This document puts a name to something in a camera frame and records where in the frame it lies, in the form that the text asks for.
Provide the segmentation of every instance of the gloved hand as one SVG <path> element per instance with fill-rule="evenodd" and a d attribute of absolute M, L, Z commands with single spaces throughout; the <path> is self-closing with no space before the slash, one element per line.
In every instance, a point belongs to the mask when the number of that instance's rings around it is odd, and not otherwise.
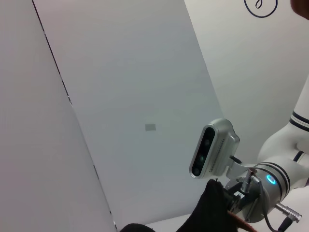
<path fill-rule="evenodd" d="M 193 213 L 177 232 L 237 232 L 238 227 L 255 231 L 227 211 L 221 183 L 210 180 Z M 154 232 L 154 230 L 140 224 L 129 224 L 120 232 Z"/>

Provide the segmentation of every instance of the white wall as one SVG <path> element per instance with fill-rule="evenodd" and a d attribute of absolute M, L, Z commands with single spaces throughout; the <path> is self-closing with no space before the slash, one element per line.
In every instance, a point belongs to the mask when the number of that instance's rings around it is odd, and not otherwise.
<path fill-rule="evenodd" d="M 31 1 L 0 1 L 0 231 L 113 232 Z"/>
<path fill-rule="evenodd" d="M 266 14 L 275 0 L 248 0 Z M 289 0 L 253 17 L 243 1 L 185 0 L 224 116 L 240 137 L 237 157 L 255 162 L 264 141 L 288 123 L 309 73 L 309 21 Z"/>
<path fill-rule="evenodd" d="M 35 3 L 117 227 L 190 213 L 190 161 L 222 113 L 184 2 Z"/>

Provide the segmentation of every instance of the camera lens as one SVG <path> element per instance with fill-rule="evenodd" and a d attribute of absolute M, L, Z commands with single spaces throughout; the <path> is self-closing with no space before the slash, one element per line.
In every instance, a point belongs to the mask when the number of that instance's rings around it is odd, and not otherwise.
<path fill-rule="evenodd" d="M 193 175 L 199 176 L 200 175 L 200 170 L 198 168 L 193 169 Z"/>
<path fill-rule="evenodd" d="M 204 163 L 205 157 L 200 155 L 198 161 L 201 162 L 201 163 Z"/>
<path fill-rule="evenodd" d="M 211 144 L 210 141 L 208 139 L 206 139 L 205 142 L 204 142 L 204 146 L 209 146 L 210 144 Z"/>

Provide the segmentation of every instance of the small gray square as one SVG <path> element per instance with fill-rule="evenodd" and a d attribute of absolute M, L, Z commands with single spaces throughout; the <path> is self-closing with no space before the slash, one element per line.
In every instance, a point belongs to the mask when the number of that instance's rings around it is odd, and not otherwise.
<path fill-rule="evenodd" d="M 146 131 L 155 131 L 155 123 L 149 123 L 149 124 L 145 124 L 145 130 Z"/>

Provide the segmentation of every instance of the white board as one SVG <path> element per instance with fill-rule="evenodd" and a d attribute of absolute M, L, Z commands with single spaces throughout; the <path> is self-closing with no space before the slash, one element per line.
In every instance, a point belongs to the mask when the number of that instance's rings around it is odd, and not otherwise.
<path fill-rule="evenodd" d="M 184 2 L 35 3 L 117 227 L 191 213 L 206 181 L 189 164 L 222 112 Z"/>
<path fill-rule="evenodd" d="M 116 232 L 31 1 L 0 1 L 0 231 Z"/>

